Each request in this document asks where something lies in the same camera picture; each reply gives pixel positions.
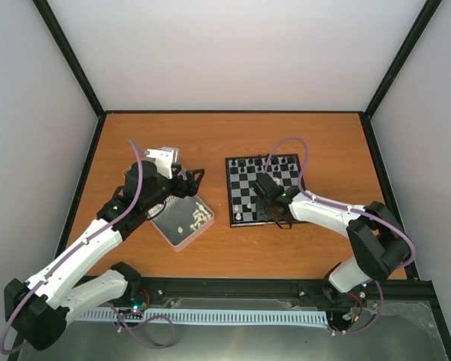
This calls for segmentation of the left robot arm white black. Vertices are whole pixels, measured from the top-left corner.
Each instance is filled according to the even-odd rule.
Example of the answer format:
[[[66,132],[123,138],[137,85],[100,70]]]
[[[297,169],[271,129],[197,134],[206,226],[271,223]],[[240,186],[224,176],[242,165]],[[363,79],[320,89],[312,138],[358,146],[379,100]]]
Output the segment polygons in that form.
[[[124,184],[69,248],[26,281],[14,278],[5,286],[5,328],[17,331],[34,349],[45,350],[80,314],[113,299],[136,301],[140,275],[123,262],[85,284],[78,282],[147,221],[151,208],[170,196],[195,196],[204,174],[202,168],[182,171],[178,163],[164,171],[151,160],[133,163]]]

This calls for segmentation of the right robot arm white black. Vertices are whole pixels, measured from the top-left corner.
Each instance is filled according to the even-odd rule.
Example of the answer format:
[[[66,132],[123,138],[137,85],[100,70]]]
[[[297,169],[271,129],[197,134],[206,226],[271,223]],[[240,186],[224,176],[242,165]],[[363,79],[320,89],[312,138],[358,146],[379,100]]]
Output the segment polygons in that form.
[[[318,196],[301,185],[284,189],[268,174],[261,174],[253,190],[265,206],[288,223],[313,223],[347,238],[352,258],[325,276],[322,296],[331,305],[360,284],[385,281],[394,270],[414,261],[416,249],[391,211],[381,202],[352,205]]]

